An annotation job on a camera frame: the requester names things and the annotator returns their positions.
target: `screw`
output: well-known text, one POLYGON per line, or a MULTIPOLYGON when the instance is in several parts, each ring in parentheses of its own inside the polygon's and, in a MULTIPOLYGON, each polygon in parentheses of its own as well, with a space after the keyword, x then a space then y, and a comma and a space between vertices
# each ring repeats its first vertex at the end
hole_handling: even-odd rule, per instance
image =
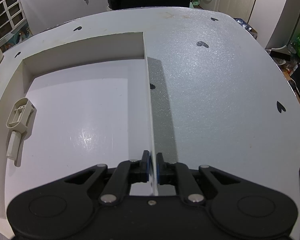
POLYGON ((100 199, 104 203, 112 203, 117 200, 117 197, 112 194, 105 194, 105 195, 102 195, 100 199))
POLYGON ((156 203, 157 203, 157 202, 156 202, 155 200, 149 200, 149 201, 148 201, 148 204, 149 204, 150 206, 154 206, 156 203))
POLYGON ((204 200, 204 197, 200 194, 191 194, 188 196, 188 200, 193 202, 193 203, 198 203, 204 200))

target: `table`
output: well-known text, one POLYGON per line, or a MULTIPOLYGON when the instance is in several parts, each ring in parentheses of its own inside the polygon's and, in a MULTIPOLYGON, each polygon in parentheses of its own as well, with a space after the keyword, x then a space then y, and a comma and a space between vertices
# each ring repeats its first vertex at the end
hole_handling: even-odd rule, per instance
MULTIPOLYGON (((299 239, 300 104, 270 56, 228 15, 141 8, 76 19, 4 53, 0 98, 23 58, 71 41, 124 32, 144 32, 155 85, 155 151, 169 162, 189 168, 208 164, 287 194, 299 209, 291 233, 299 239), (277 101, 286 112, 278 112, 277 101)), ((3 198, 0 191, 0 232, 11 237, 3 198)))

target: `white wall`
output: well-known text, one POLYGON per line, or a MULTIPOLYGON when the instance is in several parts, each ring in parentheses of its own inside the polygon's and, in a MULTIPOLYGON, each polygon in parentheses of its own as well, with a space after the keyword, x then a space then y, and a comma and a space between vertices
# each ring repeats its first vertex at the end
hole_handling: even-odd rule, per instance
POLYGON ((33 34, 63 22, 105 12, 107 0, 21 0, 33 34))
MULTIPOLYGON (((291 35, 300 10, 300 0, 287 0, 279 22, 269 40, 267 48, 280 48, 285 45, 291 35)), ((300 20, 293 39, 300 33, 300 20)))
POLYGON ((265 48, 279 21, 286 0, 256 0, 249 24, 258 32, 257 41, 265 48))

